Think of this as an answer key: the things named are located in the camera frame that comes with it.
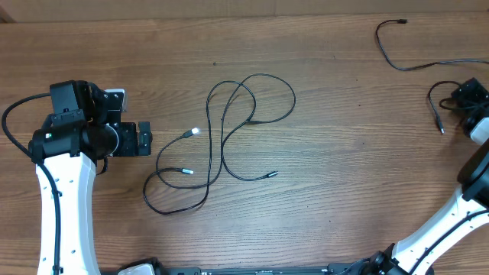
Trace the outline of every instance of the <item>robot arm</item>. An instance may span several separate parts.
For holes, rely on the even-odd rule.
[[[437,240],[447,233],[468,215],[484,212],[486,208],[474,200],[465,201],[462,198],[461,186],[458,187],[450,200],[428,220],[418,231],[397,242],[393,247],[392,258],[399,261],[399,267],[410,271]],[[471,233],[476,228],[489,223],[489,216],[478,215],[457,227],[424,257],[423,261],[413,270],[412,274],[424,275],[432,263],[448,249]]]
[[[100,274],[93,245],[92,189],[97,160],[151,154],[149,122],[121,123],[126,94],[123,89],[102,91],[85,81],[51,85],[54,113],[34,132],[29,151],[53,177],[53,192],[44,171],[37,166],[42,199],[42,231],[37,274]],[[60,201],[60,217],[53,199]],[[57,219],[60,233],[57,235]],[[53,266],[59,245],[59,266]]]
[[[99,275],[93,246],[92,189],[95,164],[84,153],[78,157],[61,154],[48,157],[44,164],[60,192],[61,247],[60,266],[64,274]],[[42,200],[41,247],[38,275],[53,269],[55,215],[53,194],[44,172],[37,167]]]

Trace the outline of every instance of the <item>wood grain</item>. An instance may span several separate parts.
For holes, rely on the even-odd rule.
[[[458,118],[441,111],[440,135],[426,101],[440,80],[477,77],[487,67],[436,66],[417,72],[390,68],[374,41],[380,21],[403,15],[106,21],[0,25],[0,108],[52,83],[85,79],[129,93],[124,121],[150,121],[150,157],[111,159],[93,194],[100,267],[142,257],[165,266],[318,266],[368,257],[413,233],[450,197],[461,166],[477,149]],[[393,60],[409,66],[451,58],[489,58],[487,13],[415,14],[381,36]],[[244,183],[223,173],[198,211],[169,217],[141,197],[155,153],[185,130],[204,133],[170,147],[163,166],[189,167],[194,184],[206,177],[205,100],[226,79],[272,73],[296,90],[292,115],[238,131],[226,147],[232,169],[245,176],[279,170]],[[250,80],[256,119],[276,118],[291,105],[284,84]],[[211,101],[214,141],[234,87]],[[453,87],[441,86],[434,99]],[[225,132],[251,110],[244,93],[232,104]],[[49,99],[30,102],[8,118],[27,144],[50,112]],[[0,273],[33,274],[40,249],[40,196],[34,165],[0,136]],[[215,151],[218,162],[218,151]],[[175,192],[153,182],[154,204],[171,209],[197,202],[204,190]],[[465,238],[435,263],[437,274],[486,274],[489,231]]]
[[[17,22],[486,11],[488,0],[0,0]]]

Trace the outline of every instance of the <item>tangled cable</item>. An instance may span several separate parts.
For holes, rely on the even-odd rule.
[[[270,120],[270,121],[257,121],[257,120],[252,120],[253,115],[254,115],[254,112],[256,111],[256,108],[257,108],[257,100],[254,97],[253,92],[244,83],[248,79],[250,79],[252,77],[255,77],[255,76],[266,76],[266,77],[270,77],[270,78],[273,78],[273,79],[280,80],[282,83],[284,83],[285,85],[287,85],[287,87],[292,92],[293,104],[292,104],[292,107],[290,108],[290,110],[285,115],[282,115],[281,117],[279,117],[277,119],[274,119],[274,120]],[[219,170],[218,170],[217,174],[214,176],[214,178],[211,179],[211,169],[212,169],[212,134],[211,134],[211,118],[210,118],[210,115],[209,115],[209,103],[210,103],[210,100],[212,98],[211,95],[215,91],[215,89],[217,87],[219,87],[220,85],[226,84],[226,83],[232,83],[232,84],[237,85],[238,87],[236,87],[235,91],[231,94],[231,96],[229,96],[228,102],[226,103],[226,106],[224,108],[224,112],[222,113],[222,118],[221,118],[221,143],[220,143],[221,144],[221,146],[220,146],[221,147],[221,157],[220,157],[220,161],[219,161]],[[225,122],[226,113],[228,111],[228,108],[229,108],[230,104],[232,103],[233,96],[236,94],[236,92],[239,90],[240,87],[245,88],[248,91],[248,93],[251,95],[251,97],[253,99],[253,109],[251,110],[250,115],[241,124],[239,124],[238,126],[236,126],[225,137],[223,137],[223,135],[224,135],[224,122]],[[273,76],[271,74],[267,74],[267,73],[255,73],[255,74],[252,74],[252,75],[248,76],[247,78],[245,78],[241,82],[226,80],[226,81],[221,81],[221,82],[217,83],[211,89],[211,91],[209,92],[209,95],[207,96],[207,102],[206,102],[207,124],[208,124],[208,128],[209,128],[209,166],[208,166],[208,170],[207,170],[207,183],[199,184],[199,185],[196,185],[196,186],[175,186],[175,185],[173,185],[171,183],[168,183],[163,178],[163,173],[165,173],[165,172],[180,172],[180,173],[184,173],[184,174],[193,174],[193,171],[192,170],[185,169],[185,168],[175,168],[175,167],[160,168],[159,167],[159,160],[160,160],[160,157],[161,157],[161,154],[163,153],[163,151],[165,149],[167,149],[171,144],[173,144],[173,143],[175,143],[175,142],[177,142],[177,141],[179,141],[181,139],[189,138],[189,137],[193,136],[194,134],[198,133],[199,132],[199,129],[194,128],[194,129],[188,130],[187,132],[183,133],[181,136],[175,138],[170,143],[168,143],[163,148],[161,148],[160,152],[157,155],[157,159],[156,159],[156,170],[147,177],[147,179],[146,179],[146,181],[144,182],[144,185],[143,185],[143,198],[144,198],[144,201],[146,202],[146,205],[149,208],[153,209],[156,213],[161,214],[161,215],[169,215],[169,214],[173,214],[173,213],[183,212],[183,211],[186,211],[186,210],[194,209],[195,207],[198,207],[198,206],[202,205],[207,200],[207,197],[209,195],[209,187],[213,183],[215,183],[215,181],[219,178],[219,175],[220,175],[220,173],[222,171],[222,167],[223,166],[226,169],[226,171],[228,171],[229,174],[231,174],[233,177],[235,177],[238,180],[256,181],[256,180],[262,180],[262,179],[270,178],[272,176],[276,176],[278,174],[277,171],[273,171],[273,172],[267,173],[267,174],[265,174],[263,176],[259,176],[259,177],[256,177],[256,178],[244,178],[242,176],[237,175],[236,173],[234,173],[234,172],[231,171],[231,169],[229,168],[229,166],[225,162],[225,158],[224,158],[224,145],[225,145],[226,141],[231,137],[231,135],[234,134],[239,128],[243,127],[244,125],[246,125],[246,124],[249,124],[249,125],[259,125],[259,124],[273,123],[273,122],[280,121],[280,120],[286,118],[287,116],[289,116],[290,113],[292,113],[295,105],[296,105],[296,94],[293,91],[292,87],[289,85],[289,83],[287,83],[287,81],[281,79],[280,77]],[[147,187],[147,184],[149,183],[149,181],[151,180],[151,178],[153,178],[154,176],[158,176],[160,178],[160,180],[161,180],[162,183],[164,183],[165,185],[169,186],[170,188],[174,188],[174,189],[200,189],[200,188],[204,188],[205,187],[206,188],[206,194],[204,195],[204,197],[202,198],[202,200],[200,200],[200,202],[198,202],[198,203],[196,203],[194,205],[191,205],[189,207],[182,208],[182,209],[177,209],[177,210],[172,210],[172,211],[167,211],[167,212],[158,210],[158,209],[154,208],[150,204],[150,202],[149,202],[149,200],[147,199],[147,196],[146,196],[146,187]]]

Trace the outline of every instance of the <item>wooden table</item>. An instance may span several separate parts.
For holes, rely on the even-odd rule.
[[[478,146],[458,117],[441,110],[436,128],[426,101],[440,80],[477,77],[484,65],[435,66],[416,72],[389,67],[374,40],[380,21],[405,15],[106,21],[0,25],[2,110],[68,79],[103,89],[125,88],[124,121],[150,121],[150,157],[110,159],[93,193],[96,253],[114,268],[155,256],[167,267],[318,266],[369,257],[413,233],[450,197],[456,176]],[[411,14],[381,36],[393,60],[409,66],[460,57],[489,58],[488,13]],[[163,167],[189,167],[206,178],[205,101],[222,80],[272,73],[296,90],[292,115],[276,124],[247,126],[227,143],[227,161],[240,175],[280,175],[246,183],[223,173],[198,211],[161,216],[141,197],[155,156],[187,129],[204,133],[163,155]],[[285,85],[254,79],[256,119],[291,106]],[[211,101],[219,161],[219,118],[233,86]],[[440,100],[453,90],[441,86]],[[225,131],[251,110],[235,100]],[[49,99],[11,114],[11,132],[27,144],[51,112]],[[40,250],[40,195],[34,165],[0,137],[0,273],[34,274]],[[151,199],[162,209],[197,202],[204,189],[174,192],[154,181]],[[435,263],[437,274],[486,274],[489,230],[466,237]]]

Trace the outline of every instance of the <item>metal connector tip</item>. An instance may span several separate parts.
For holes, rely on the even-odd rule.
[[[192,170],[189,170],[189,169],[182,169],[182,173],[192,175],[193,174],[193,171]]]
[[[276,176],[276,175],[278,175],[278,171],[274,171],[274,172],[268,173],[267,174],[267,177],[272,177],[272,176]]]

